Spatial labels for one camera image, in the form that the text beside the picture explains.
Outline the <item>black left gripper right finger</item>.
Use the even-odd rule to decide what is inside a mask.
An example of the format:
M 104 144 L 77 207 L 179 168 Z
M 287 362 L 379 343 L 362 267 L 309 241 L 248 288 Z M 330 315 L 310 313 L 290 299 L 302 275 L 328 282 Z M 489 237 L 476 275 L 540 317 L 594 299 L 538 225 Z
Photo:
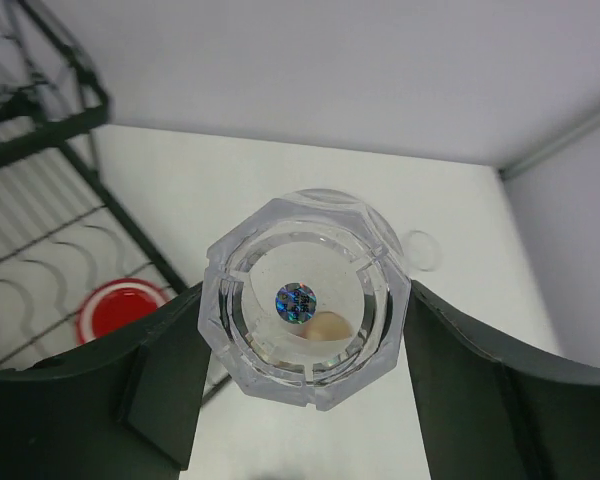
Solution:
M 540 350 L 420 282 L 404 324 L 433 479 L 600 479 L 600 368 Z

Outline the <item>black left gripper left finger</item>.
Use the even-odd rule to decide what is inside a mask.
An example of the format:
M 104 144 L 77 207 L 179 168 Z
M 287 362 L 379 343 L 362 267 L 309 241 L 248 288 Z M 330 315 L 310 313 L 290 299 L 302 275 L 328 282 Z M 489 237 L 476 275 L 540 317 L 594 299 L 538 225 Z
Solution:
M 176 479 L 210 359 L 194 286 L 109 335 L 0 370 L 0 479 Z

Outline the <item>red mug black handle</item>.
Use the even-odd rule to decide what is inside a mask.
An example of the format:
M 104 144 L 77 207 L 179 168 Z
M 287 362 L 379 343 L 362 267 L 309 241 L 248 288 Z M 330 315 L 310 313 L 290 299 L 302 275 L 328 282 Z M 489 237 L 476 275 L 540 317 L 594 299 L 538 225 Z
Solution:
M 92 291 L 78 309 L 77 343 L 84 345 L 154 313 L 169 296 L 153 283 L 135 277 L 112 280 Z

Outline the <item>black wire dish rack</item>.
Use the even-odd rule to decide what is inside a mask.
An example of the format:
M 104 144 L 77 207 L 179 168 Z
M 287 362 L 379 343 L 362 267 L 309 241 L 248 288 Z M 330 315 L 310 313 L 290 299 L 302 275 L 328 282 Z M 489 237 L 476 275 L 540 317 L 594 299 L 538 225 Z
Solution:
M 83 300 L 118 279 L 186 281 L 104 180 L 112 101 L 40 1 L 0 1 L 0 370 L 74 348 Z

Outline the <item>clear glass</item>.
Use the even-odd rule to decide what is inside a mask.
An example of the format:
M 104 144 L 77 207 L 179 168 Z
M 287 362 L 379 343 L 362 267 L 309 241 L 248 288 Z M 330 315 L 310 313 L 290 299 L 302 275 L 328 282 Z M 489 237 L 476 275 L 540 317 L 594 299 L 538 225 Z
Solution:
M 327 411 L 392 370 L 411 282 L 387 221 L 344 192 L 266 203 L 207 252 L 201 335 L 247 395 Z M 318 312 L 350 338 L 302 337 Z

